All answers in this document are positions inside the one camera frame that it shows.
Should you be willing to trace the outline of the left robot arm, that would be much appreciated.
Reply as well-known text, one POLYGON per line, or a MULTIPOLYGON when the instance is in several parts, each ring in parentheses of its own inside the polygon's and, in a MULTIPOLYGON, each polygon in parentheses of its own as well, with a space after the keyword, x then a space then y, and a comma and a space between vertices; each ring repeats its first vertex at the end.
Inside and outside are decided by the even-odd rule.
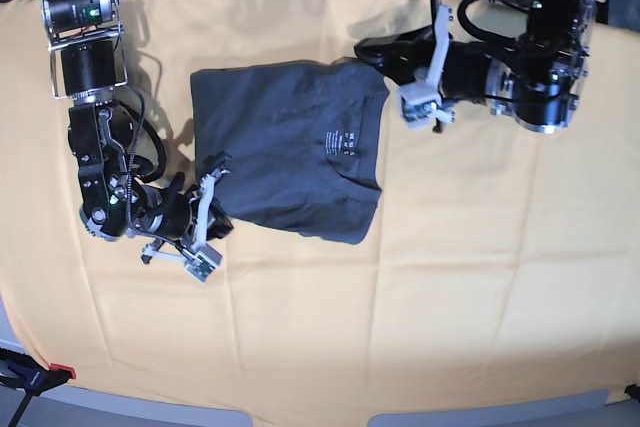
POLYGON ((441 132, 471 102, 537 133, 566 128, 606 0, 430 0, 429 25, 367 38, 356 57, 398 88, 401 118, 441 132))

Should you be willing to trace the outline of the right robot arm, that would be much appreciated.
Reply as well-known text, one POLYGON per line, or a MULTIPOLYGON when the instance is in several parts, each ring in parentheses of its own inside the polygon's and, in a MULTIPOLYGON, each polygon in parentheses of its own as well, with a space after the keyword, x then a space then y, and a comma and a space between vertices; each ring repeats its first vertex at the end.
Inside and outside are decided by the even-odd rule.
POLYGON ((229 157, 208 158, 192 186, 183 173, 154 186, 166 168, 162 141, 144 104, 132 108, 116 96, 129 86, 119 7, 119 0, 41 0, 52 92, 73 103, 67 137, 78 166, 79 216, 89 234, 106 241, 148 238, 143 263, 180 262, 204 280, 222 261, 210 240, 233 228, 215 197, 229 157))

